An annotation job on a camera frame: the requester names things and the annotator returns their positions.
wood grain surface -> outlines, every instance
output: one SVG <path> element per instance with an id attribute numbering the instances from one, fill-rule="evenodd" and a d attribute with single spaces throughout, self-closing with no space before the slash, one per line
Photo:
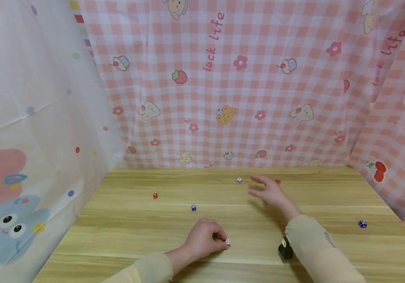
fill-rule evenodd
<path id="1" fill-rule="evenodd" d="M 280 178 L 367 282 L 405 282 L 405 226 L 348 167 L 115 169 L 34 282 L 101 282 L 141 256 L 178 247 L 201 217 L 215 218 L 231 247 L 190 265 L 173 282 L 312 282 L 297 259 L 283 261 L 277 253 L 285 223 L 247 194 L 251 173 Z"/>

beige sleeve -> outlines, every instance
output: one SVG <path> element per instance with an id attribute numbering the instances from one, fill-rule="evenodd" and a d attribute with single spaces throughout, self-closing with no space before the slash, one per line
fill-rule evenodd
<path id="1" fill-rule="evenodd" d="M 167 283 L 173 278 L 173 267 L 165 254 L 150 254 L 138 259 L 103 283 Z"/>
<path id="2" fill-rule="evenodd" d="M 289 244 L 315 283 L 366 283 L 333 242 L 330 234 L 306 215 L 292 218 L 285 232 Z"/>

checkered fabric backdrop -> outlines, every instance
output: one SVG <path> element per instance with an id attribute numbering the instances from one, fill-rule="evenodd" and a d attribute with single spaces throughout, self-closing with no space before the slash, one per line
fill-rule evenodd
<path id="1" fill-rule="evenodd" d="M 405 0 L 80 0 L 128 167 L 357 167 L 405 219 Z"/>

hand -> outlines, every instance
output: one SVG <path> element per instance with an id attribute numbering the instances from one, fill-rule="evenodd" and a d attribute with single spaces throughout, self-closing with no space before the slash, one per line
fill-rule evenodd
<path id="1" fill-rule="evenodd" d="M 259 197 L 269 205 L 275 206 L 276 208 L 280 208 L 282 204 L 288 200 L 288 197 L 281 187 L 271 179 L 260 175 L 251 175 L 250 178 L 259 184 L 265 185 L 264 191 L 258 191 L 250 188 L 248 190 L 250 195 Z"/>
<path id="2" fill-rule="evenodd" d="M 184 246 L 191 251 L 196 260 L 220 250 L 227 250 L 228 245 L 225 242 L 214 241 L 214 236 L 226 240 L 226 233 L 217 221 L 201 218 L 191 229 Z"/>
<path id="3" fill-rule="evenodd" d="M 173 266 L 174 275 L 192 262 L 228 248 L 225 242 L 214 241 L 214 236 L 226 240 L 226 233 L 217 221 L 201 218 L 190 230 L 185 243 L 166 253 Z"/>
<path id="4" fill-rule="evenodd" d="M 279 209 L 286 222 L 289 222 L 292 218 L 302 214 L 300 209 L 298 209 L 295 203 L 286 196 L 285 192 L 277 183 L 260 175 L 251 175 L 251 179 L 259 184 L 264 184 L 265 190 L 258 191 L 250 188 L 248 193 L 254 197 L 259 197 L 269 205 Z"/>

dark blue die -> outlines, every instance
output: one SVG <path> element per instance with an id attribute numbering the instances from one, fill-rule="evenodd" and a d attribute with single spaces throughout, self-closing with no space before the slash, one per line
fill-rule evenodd
<path id="1" fill-rule="evenodd" d="M 366 228 L 367 227 L 367 223 L 366 221 L 360 220 L 358 221 L 358 226 L 362 227 L 362 228 Z"/>

